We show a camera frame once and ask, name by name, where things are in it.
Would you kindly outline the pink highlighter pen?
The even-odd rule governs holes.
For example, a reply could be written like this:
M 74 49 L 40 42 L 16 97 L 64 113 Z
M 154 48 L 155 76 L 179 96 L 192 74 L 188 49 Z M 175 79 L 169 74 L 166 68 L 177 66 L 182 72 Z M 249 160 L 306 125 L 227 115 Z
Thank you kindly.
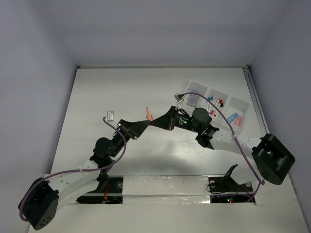
M 236 121 L 234 122 L 234 125 L 239 127 L 242 123 L 242 120 L 243 118 L 240 115 L 238 115 Z

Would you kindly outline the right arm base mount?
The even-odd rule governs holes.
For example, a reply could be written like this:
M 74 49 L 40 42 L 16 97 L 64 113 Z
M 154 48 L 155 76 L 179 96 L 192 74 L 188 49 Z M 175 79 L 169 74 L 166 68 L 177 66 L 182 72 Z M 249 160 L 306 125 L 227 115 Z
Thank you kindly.
M 254 188 L 251 182 L 238 184 L 231 177 L 234 169 L 238 165 L 233 165 L 225 175 L 212 176 L 208 178 L 206 186 L 207 192 L 210 193 L 211 203 L 255 203 Z

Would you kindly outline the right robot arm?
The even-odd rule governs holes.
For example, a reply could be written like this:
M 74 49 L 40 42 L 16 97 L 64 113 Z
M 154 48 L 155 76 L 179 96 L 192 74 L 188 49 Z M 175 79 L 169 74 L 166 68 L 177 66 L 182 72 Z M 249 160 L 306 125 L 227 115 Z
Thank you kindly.
M 172 106 L 166 114 L 152 120 L 151 125 L 168 131 L 177 127 L 195 132 L 195 139 L 203 148 L 242 155 L 246 164 L 234 164 L 229 170 L 230 175 L 224 177 L 228 190 L 235 190 L 247 182 L 283 183 L 295 158 L 276 136 L 269 133 L 263 137 L 236 136 L 212 126 L 211 121 L 204 108 L 196 108 L 192 115 L 188 115 Z

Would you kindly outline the orange highlighter pen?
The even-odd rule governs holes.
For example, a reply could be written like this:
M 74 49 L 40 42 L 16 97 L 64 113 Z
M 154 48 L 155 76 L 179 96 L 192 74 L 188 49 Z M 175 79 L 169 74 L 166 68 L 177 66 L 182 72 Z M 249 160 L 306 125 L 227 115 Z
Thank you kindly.
M 146 108 L 146 119 L 149 120 L 149 121 L 153 121 L 154 120 L 154 117 L 151 114 L 151 112 L 150 112 L 148 107 Z

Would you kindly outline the blue highlighter pen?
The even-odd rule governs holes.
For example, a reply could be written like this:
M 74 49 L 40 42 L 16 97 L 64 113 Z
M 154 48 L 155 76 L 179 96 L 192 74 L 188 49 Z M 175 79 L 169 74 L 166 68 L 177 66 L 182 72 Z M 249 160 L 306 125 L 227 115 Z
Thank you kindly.
M 229 122 L 229 123 L 231 123 L 232 121 L 234 121 L 237 117 L 238 117 L 238 113 L 233 113 L 231 116 L 229 116 L 228 118 L 227 118 L 227 121 Z

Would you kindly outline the black whiteboard marker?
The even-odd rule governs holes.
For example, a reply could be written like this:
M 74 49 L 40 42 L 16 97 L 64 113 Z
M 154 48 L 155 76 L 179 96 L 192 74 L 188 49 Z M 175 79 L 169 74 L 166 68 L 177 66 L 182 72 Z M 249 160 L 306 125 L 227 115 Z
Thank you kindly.
M 223 107 L 223 103 L 220 103 L 217 105 L 217 109 L 214 111 L 214 116 L 217 117 L 219 115 L 219 112 L 221 111 Z

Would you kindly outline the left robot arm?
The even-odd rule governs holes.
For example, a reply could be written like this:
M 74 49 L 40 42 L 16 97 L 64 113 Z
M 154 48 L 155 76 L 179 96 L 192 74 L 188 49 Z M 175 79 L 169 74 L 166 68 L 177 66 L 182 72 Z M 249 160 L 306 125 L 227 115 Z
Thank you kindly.
M 102 192 L 107 188 L 108 171 L 122 158 L 127 142 L 138 139 L 151 121 L 129 122 L 120 120 L 113 126 L 104 123 L 115 133 L 111 139 L 99 138 L 93 155 L 76 169 L 60 171 L 36 179 L 18 205 L 19 217 L 36 230 L 47 226 L 57 211 L 72 200 L 92 190 Z

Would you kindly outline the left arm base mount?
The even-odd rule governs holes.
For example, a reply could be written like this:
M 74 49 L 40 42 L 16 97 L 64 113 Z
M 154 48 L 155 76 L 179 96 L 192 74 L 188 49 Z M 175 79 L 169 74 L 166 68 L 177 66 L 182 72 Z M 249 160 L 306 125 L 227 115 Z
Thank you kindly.
M 80 196 L 79 204 L 122 204 L 123 176 L 109 176 L 98 178 L 97 188 Z

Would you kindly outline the paper clip jar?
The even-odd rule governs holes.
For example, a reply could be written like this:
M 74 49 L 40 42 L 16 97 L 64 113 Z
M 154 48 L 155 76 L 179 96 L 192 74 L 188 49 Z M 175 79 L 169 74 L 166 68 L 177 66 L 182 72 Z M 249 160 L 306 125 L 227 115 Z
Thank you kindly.
M 197 93 L 197 94 L 200 94 L 200 91 L 199 91 L 199 90 L 197 90 L 197 89 L 192 89 L 191 91 L 192 91 L 192 93 Z
M 187 100 L 187 105 L 195 108 L 198 104 L 199 97 L 198 96 L 189 96 Z

